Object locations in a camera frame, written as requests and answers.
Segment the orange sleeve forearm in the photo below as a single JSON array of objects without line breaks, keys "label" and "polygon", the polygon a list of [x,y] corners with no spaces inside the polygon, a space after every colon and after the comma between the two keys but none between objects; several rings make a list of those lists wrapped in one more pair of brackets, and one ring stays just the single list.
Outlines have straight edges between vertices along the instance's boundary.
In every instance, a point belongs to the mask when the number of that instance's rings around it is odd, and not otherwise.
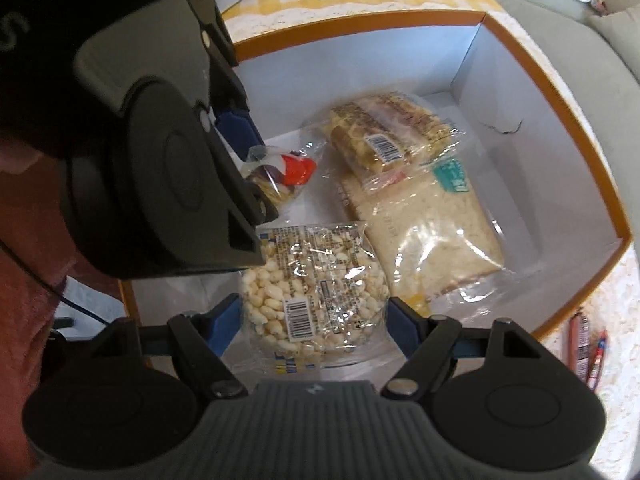
[{"label": "orange sleeve forearm", "polygon": [[[90,266],[68,235],[58,199],[58,165],[40,159],[22,174],[1,175],[1,239],[58,292],[76,278],[120,297],[117,281]],[[1,255],[1,477],[21,479],[35,467],[22,425],[58,298],[6,254]]]}]

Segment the person's left hand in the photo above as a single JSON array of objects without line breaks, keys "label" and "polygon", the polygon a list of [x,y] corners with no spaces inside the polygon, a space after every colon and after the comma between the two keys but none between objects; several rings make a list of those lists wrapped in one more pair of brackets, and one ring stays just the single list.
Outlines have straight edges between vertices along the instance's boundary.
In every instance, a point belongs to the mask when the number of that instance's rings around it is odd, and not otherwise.
[{"label": "person's left hand", "polygon": [[2,136],[0,139],[0,171],[6,174],[22,174],[34,166],[42,153],[27,143]]}]

